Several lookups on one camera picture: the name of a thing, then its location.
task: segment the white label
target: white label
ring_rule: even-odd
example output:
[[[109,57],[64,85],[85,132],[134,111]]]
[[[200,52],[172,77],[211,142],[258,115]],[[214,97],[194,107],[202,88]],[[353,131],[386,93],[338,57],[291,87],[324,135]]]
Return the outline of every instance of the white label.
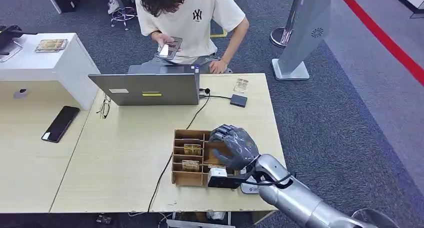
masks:
[[[113,94],[127,94],[129,93],[126,89],[109,89],[109,91]]]
[[[49,139],[50,136],[50,132],[46,132],[43,136],[42,139]]]

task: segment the black cable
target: black cable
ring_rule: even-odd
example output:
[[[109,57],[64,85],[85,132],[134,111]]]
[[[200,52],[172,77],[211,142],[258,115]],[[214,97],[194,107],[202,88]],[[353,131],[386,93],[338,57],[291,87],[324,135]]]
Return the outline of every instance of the black cable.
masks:
[[[223,98],[223,99],[230,99],[231,100],[230,97],[219,96],[219,95],[203,95],[203,94],[199,95],[199,98],[201,98],[201,99],[206,98],[206,97],[215,97],[215,98]]]
[[[166,163],[166,165],[165,165],[165,168],[162,170],[162,173],[160,174],[159,179],[157,180],[156,188],[154,189],[153,195],[151,196],[151,199],[150,199],[150,203],[148,204],[147,213],[149,213],[149,212],[150,212],[150,206],[152,205],[153,198],[155,197],[156,192],[158,191],[159,183],[161,182],[162,176],[164,175],[165,170],[168,168],[168,165],[170,164],[171,159],[172,159],[172,153],[171,153],[171,155],[170,155],[170,157],[169,157],[168,162],[167,162],[167,163]]]
[[[211,92],[210,89],[199,89],[199,91],[203,91],[206,94],[209,94]]]
[[[193,119],[191,120],[191,122],[190,122],[190,124],[187,126],[187,128],[185,128],[185,129],[189,129],[190,128],[190,126],[192,125],[192,123],[193,123],[193,121],[196,119],[196,116],[199,114],[199,112],[206,106],[206,104],[208,103],[208,101],[209,101],[209,98],[211,97],[211,95],[209,94],[208,95],[208,97],[207,97],[207,100],[206,100],[206,102],[203,104],[203,106],[196,112],[196,114],[194,115],[194,117],[193,117]],[[154,199],[154,197],[155,197],[155,195],[156,195],[156,192],[158,191],[158,188],[159,188],[159,183],[161,182],[161,179],[162,179],[162,176],[164,175],[164,173],[165,173],[165,170],[168,168],[168,165],[170,164],[170,161],[171,161],[171,159],[172,159],[172,153],[171,153],[171,155],[169,156],[169,159],[168,159],[168,162],[166,163],[166,165],[165,165],[165,168],[162,170],[162,173],[160,174],[160,176],[159,176],[159,179],[157,180],[157,183],[156,183],[156,188],[154,189],[154,192],[153,192],[153,195],[151,196],[151,199],[150,199],[150,203],[148,204],[148,208],[147,208],[147,213],[149,213],[150,212],[150,206],[152,205],[152,202],[153,202],[153,199]]]
[[[269,183],[255,183],[255,182],[250,182],[250,181],[246,181],[246,180],[242,181],[242,183],[245,183],[245,184],[254,184],[254,185],[262,185],[262,186],[270,186],[270,185],[279,184],[279,183],[285,181],[286,179],[290,178],[291,175],[292,174],[289,172],[288,175],[284,176],[284,178],[282,178],[280,180],[277,180],[277,181],[274,181],[274,182],[269,182]]]
[[[189,129],[190,128],[190,126],[193,124],[193,121],[196,119],[196,116],[199,114],[199,112],[206,106],[206,104],[209,102],[209,98],[211,98],[212,97],[212,95],[208,95],[207,96],[207,100],[206,100],[206,102],[203,104],[203,106],[196,112],[196,114],[194,115],[194,117],[193,117],[193,119],[191,120],[191,122],[190,122],[190,124],[188,124],[188,126],[187,126],[187,128],[185,128],[185,129]]]

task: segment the eyeglasses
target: eyeglasses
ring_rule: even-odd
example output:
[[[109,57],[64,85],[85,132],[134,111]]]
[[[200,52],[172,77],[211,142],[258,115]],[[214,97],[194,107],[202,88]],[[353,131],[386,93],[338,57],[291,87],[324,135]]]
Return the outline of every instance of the eyeglasses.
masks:
[[[111,108],[111,98],[105,93],[103,98],[103,103],[100,106],[100,110],[97,111],[96,114],[100,113],[100,119],[106,119],[110,108]]]

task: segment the hand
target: hand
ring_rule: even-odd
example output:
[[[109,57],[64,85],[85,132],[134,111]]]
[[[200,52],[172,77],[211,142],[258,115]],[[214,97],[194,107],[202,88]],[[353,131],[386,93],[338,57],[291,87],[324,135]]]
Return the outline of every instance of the hand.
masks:
[[[151,39],[155,40],[159,47],[162,48],[166,43],[172,43],[174,41],[170,36],[163,33],[154,33],[152,34]]]
[[[216,149],[213,154],[226,166],[241,170],[259,157],[258,147],[250,135],[242,128],[221,125],[212,131],[209,142],[222,140],[230,150],[232,157],[226,157]]]
[[[222,74],[227,70],[228,63],[224,60],[212,61],[209,64],[209,71],[213,74]]]

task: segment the robotic arm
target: robotic arm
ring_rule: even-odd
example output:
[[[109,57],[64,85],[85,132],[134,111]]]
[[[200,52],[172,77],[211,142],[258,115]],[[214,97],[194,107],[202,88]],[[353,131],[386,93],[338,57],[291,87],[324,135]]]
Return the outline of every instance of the robotic arm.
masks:
[[[244,129],[222,125],[212,131],[209,140],[222,140],[233,156],[226,157],[217,150],[213,151],[214,155],[235,170],[246,167],[250,171],[248,174],[259,183],[261,198],[274,205],[300,227],[377,228],[327,205],[306,185],[291,176],[272,155],[260,155],[255,142]]]

